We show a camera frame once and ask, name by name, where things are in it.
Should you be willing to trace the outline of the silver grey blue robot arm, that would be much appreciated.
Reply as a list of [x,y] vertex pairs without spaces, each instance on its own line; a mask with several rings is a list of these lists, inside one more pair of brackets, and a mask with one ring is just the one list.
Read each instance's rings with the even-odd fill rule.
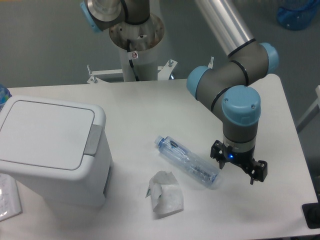
[[[186,82],[191,95],[222,122],[223,140],[213,143],[210,156],[220,168],[231,163],[252,182],[263,182],[268,164],[254,159],[261,98],[251,84],[275,71],[278,53],[256,42],[230,0],[198,0],[196,5],[228,57],[217,70],[196,67]],[[93,31],[109,31],[126,82],[158,79],[156,63],[146,53],[163,39],[164,25],[151,13],[149,1],[85,0],[80,8]]]

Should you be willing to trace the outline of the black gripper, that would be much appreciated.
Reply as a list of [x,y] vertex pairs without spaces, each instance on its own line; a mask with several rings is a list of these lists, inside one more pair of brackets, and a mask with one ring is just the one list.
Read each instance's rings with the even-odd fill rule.
[[255,181],[263,183],[268,174],[268,163],[264,160],[255,161],[254,151],[255,147],[245,152],[235,152],[232,146],[216,140],[211,146],[210,157],[219,163],[220,170],[225,163],[240,167],[250,176],[250,184],[253,185]]

